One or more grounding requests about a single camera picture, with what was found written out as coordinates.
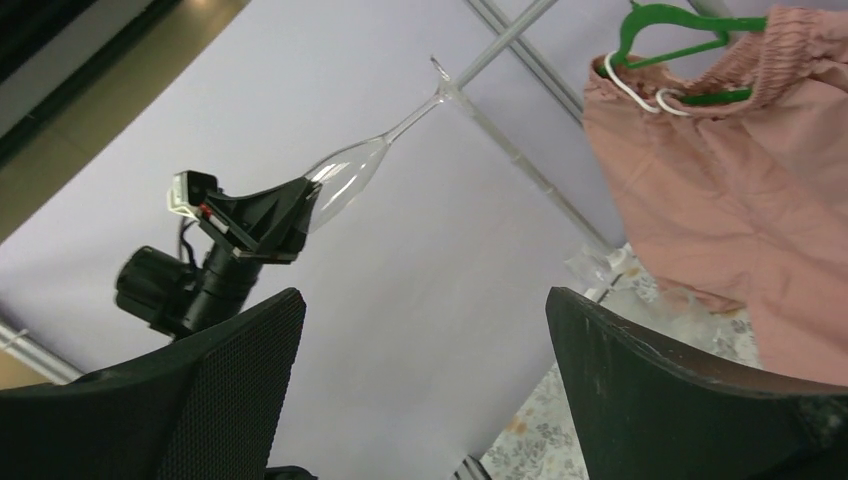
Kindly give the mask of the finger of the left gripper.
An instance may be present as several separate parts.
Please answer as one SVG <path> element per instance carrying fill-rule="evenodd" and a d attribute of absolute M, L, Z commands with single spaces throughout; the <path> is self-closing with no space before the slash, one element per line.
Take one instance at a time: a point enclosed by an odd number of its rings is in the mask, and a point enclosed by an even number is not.
<path fill-rule="evenodd" d="M 258 193 L 215 192 L 215 246 L 227 255 L 298 255 L 319 183 L 299 177 Z"/>

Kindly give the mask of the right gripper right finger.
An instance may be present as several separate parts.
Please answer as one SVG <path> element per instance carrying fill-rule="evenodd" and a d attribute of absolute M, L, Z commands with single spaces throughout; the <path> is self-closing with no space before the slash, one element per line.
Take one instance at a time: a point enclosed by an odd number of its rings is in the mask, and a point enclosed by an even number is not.
<path fill-rule="evenodd" d="M 843 479 L 847 390 L 706 353 L 566 287 L 546 316 L 593 479 Z"/>

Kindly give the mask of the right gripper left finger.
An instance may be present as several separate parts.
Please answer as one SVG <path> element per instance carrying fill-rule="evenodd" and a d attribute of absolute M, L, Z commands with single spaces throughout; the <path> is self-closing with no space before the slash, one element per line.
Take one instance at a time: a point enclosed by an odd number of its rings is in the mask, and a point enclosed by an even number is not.
<path fill-rule="evenodd" d="M 1 394 L 5 479 L 302 479 L 269 463 L 306 314 L 288 288 L 66 385 Z"/>

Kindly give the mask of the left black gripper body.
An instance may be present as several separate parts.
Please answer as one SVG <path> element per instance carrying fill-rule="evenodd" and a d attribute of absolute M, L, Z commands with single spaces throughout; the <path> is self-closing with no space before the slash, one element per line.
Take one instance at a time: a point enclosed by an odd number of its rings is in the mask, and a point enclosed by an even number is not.
<path fill-rule="evenodd" d="M 229 197 L 210 193 L 201 205 L 201 226 L 237 260 L 290 264 L 299 255 L 292 239 L 299 213 L 297 192 Z"/>

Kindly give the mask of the clear wine glass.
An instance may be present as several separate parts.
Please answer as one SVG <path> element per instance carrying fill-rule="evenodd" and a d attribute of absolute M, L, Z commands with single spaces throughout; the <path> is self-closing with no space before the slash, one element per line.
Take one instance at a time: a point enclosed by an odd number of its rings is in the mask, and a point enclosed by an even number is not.
<path fill-rule="evenodd" d="M 313 190 L 306 197 L 310 211 L 297 224 L 300 231 L 315 232 L 352 203 L 374 177 L 393 143 L 447 99 L 451 77 L 435 57 L 430 62 L 440 79 L 427 101 L 384 133 L 330 153 L 303 174 Z"/>
<path fill-rule="evenodd" d="M 584 245 L 575 250 L 564 264 L 584 287 L 598 289 L 610 286 L 628 259 L 629 252 L 625 248 L 603 253 Z"/>

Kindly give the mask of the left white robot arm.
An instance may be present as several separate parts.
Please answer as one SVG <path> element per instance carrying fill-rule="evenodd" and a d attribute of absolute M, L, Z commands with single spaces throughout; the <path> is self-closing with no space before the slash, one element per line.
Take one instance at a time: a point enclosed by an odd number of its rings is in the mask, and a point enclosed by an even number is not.
<path fill-rule="evenodd" d="M 167 204 L 184 219 L 180 254 L 139 248 L 117 275 L 116 305 L 173 339 L 237 315 L 263 266 L 291 264 L 303 250 L 320 190 L 299 177 L 231 197 L 211 174 L 176 174 Z"/>

